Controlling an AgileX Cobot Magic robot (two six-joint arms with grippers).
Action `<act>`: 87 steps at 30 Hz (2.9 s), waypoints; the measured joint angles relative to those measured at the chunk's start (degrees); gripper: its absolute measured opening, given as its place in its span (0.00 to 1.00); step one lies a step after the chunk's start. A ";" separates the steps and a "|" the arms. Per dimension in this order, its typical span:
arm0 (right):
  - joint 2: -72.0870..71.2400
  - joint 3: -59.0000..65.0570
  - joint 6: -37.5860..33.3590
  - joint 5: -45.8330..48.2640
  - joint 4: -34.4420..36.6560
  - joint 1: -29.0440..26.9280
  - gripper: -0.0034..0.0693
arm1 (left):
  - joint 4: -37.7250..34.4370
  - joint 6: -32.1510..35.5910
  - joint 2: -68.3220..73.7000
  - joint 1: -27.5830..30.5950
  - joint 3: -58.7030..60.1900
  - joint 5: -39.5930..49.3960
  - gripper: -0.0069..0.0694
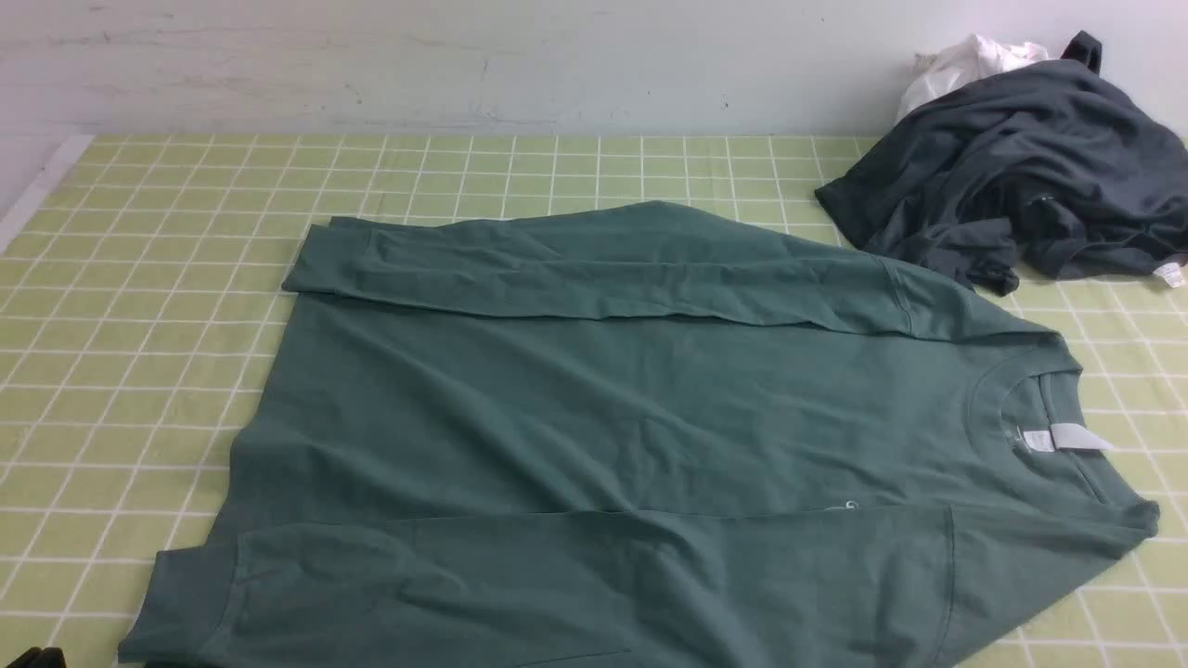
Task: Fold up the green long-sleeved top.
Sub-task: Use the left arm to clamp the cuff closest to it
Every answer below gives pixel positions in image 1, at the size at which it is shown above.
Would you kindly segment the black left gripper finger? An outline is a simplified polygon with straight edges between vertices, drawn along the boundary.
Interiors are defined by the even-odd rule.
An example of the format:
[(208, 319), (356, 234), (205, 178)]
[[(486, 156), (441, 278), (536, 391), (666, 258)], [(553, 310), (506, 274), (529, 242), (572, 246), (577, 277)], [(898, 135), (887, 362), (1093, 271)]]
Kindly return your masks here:
[(61, 648), (30, 647), (6, 664), (6, 668), (67, 668), (67, 662)]

